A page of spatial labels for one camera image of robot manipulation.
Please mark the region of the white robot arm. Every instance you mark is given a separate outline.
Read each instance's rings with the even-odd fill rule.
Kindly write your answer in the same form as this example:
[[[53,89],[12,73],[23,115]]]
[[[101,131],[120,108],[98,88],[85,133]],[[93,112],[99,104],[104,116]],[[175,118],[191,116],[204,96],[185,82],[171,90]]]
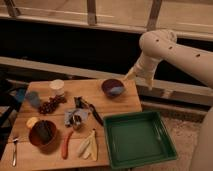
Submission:
[[[126,79],[144,78],[152,89],[158,64],[165,60],[213,89],[213,52],[177,44],[172,30],[153,30],[139,40],[142,53],[125,75]],[[213,106],[200,128],[189,171],[213,171]]]

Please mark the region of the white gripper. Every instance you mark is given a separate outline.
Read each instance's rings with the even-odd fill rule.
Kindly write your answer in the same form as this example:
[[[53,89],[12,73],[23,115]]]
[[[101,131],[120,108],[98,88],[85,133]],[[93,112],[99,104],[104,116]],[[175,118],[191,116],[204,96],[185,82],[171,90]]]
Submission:
[[[134,64],[133,68],[131,68],[125,75],[124,80],[134,79],[136,76],[143,78],[148,86],[148,89],[151,90],[153,87],[153,80],[157,65],[157,59],[142,53]]]

